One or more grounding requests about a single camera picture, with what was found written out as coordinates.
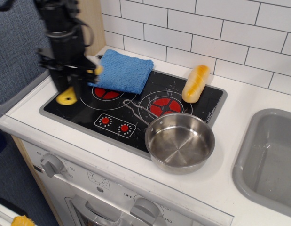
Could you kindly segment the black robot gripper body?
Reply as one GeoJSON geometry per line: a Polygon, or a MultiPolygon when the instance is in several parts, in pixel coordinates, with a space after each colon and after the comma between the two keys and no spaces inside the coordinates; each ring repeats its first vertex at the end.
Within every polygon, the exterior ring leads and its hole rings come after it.
{"type": "Polygon", "coordinates": [[[81,28],[67,32],[45,31],[51,47],[38,49],[40,65],[58,72],[69,71],[87,81],[98,81],[98,66],[85,57],[85,43],[81,28]]]}

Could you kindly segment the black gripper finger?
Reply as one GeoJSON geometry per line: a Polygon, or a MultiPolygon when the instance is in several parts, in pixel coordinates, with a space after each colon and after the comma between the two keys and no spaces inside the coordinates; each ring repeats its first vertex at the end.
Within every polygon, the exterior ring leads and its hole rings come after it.
{"type": "Polygon", "coordinates": [[[74,88],[76,98],[85,97],[88,91],[87,79],[84,73],[72,74],[71,84],[74,88]]]}
{"type": "Polygon", "coordinates": [[[68,88],[68,78],[64,71],[50,69],[50,75],[58,92],[64,92],[68,88]]]}

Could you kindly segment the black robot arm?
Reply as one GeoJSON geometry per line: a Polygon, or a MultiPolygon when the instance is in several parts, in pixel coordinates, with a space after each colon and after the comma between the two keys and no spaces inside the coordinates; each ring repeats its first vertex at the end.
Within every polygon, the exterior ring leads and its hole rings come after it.
{"type": "Polygon", "coordinates": [[[85,56],[82,27],[77,18],[76,0],[36,0],[34,2],[45,22],[45,35],[50,47],[38,49],[40,65],[50,71],[59,93],[73,88],[77,99],[81,98],[89,83],[97,83],[100,68],[85,56]]]}

